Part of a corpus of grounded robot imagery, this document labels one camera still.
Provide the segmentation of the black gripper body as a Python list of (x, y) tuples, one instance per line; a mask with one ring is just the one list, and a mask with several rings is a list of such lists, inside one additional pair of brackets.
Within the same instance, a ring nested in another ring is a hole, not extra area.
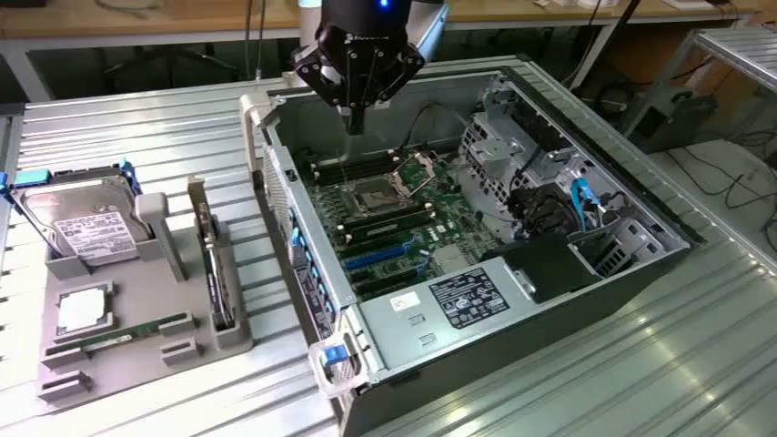
[(356, 51), (367, 46), (403, 48), (411, 44), (405, 26), (409, 1), (324, 1), (317, 31), (317, 46), (348, 81), (348, 101), (355, 109)]

